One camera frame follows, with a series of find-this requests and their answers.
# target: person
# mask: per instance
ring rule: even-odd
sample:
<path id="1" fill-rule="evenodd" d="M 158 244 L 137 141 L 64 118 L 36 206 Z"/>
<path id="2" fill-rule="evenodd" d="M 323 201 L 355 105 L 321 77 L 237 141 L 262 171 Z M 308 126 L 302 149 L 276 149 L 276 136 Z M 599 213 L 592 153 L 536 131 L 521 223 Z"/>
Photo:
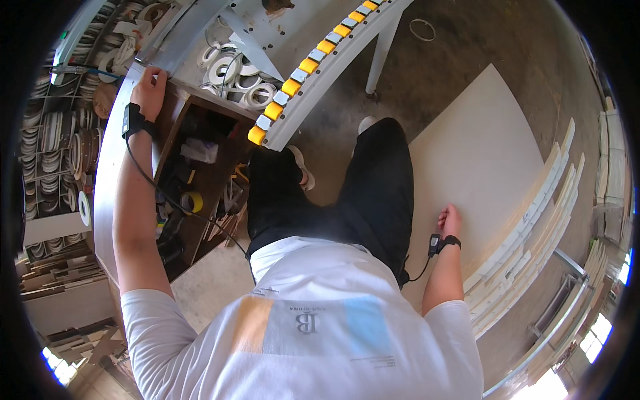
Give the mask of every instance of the person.
<path id="1" fill-rule="evenodd" d="M 148 67 L 132 92 L 151 122 L 166 79 Z M 137 132 L 129 143 L 150 176 L 150 135 Z M 248 253 L 257 284 L 197 334 L 157 252 L 154 187 L 128 154 L 123 159 L 113 241 L 131 365 L 145 399 L 482 398 L 460 245 L 439 253 L 421 316 L 400 292 L 413 172 L 395 120 L 363 121 L 332 206 L 307 200 L 314 179 L 295 147 L 257 147 L 249 172 Z M 458 236 L 461 224 L 446 205 L 442 235 Z"/>

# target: hand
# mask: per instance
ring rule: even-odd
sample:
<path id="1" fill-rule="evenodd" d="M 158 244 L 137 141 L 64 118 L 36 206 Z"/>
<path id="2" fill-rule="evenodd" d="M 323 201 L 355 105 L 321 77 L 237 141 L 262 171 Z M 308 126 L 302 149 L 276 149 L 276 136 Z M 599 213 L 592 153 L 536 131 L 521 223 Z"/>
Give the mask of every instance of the hand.
<path id="1" fill-rule="evenodd" d="M 442 238 L 452 235 L 459 239 L 461 228 L 462 217 L 458 214 L 458 209 L 451 203 L 447 204 L 438 216 L 438 229 L 442 231 Z"/>
<path id="2" fill-rule="evenodd" d="M 140 114 L 145 120 L 155 122 L 164 101 L 166 71 L 158 67 L 147 67 L 140 81 L 131 92 L 131 102 L 140 106 Z"/>

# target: floor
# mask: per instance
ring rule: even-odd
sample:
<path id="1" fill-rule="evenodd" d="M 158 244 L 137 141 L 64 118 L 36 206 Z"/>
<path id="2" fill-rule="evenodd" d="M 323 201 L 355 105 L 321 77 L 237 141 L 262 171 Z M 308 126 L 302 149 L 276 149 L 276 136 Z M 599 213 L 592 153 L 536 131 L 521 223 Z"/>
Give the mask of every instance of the floor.
<path id="1" fill-rule="evenodd" d="M 363 117 L 392 116 L 412 140 L 493 63 L 527 117 L 543 159 L 553 142 L 563 139 L 569 118 L 575 119 L 569 162 L 577 164 L 584 152 L 586 164 L 573 218 L 559 248 L 584 263 L 602 105 L 575 30 L 554 4 L 532 3 L 415 1 L 398 27 L 378 83 L 379 101 L 367 99 L 364 92 L 371 43 L 309 114 L 300 127 L 302 134 L 292 139 L 316 176 L 309 198 L 321 205 L 336 199 Z M 421 42 L 410 33 L 409 22 L 416 18 L 433 24 L 435 40 Z M 429 37 L 428 28 L 414 28 Z M 246 234 L 240 242 L 247 246 Z M 518 304 L 478 340 L 485 388 L 498 382 L 533 345 L 535 337 L 527 326 L 544 311 L 565 271 L 552 258 Z M 198 331 L 252 287 L 248 265 L 233 247 L 215 249 L 172 283 L 184 315 Z"/>

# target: t-shirt print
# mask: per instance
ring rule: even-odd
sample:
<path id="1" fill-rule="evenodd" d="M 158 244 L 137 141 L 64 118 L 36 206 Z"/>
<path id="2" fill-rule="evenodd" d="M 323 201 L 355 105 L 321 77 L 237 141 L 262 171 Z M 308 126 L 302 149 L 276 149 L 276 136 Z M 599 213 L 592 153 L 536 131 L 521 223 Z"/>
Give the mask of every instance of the t-shirt print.
<path id="1" fill-rule="evenodd" d="M 231 353 L 389 357 L 392 346 L 380 301 L 372 296 L 328 301 L 242 298 Z"/>

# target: black pants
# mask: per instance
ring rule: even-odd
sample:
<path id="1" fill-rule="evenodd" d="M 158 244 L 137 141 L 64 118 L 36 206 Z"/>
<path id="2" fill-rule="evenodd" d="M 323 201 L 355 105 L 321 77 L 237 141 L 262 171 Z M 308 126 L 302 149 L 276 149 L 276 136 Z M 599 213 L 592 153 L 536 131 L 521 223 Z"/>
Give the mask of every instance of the black pants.
<path id="1" fill-rule="evenodd" d="M 300 188 L 302 171 L 289 149 L 257 147 L 250 164 L 248 253 L 290 236 L 365 246 L 408 281 L 404 260 L 413 218 L 413 167 L 400 124 L 385 118 L 358 137 L 338 201 L 320 207 Z"/>

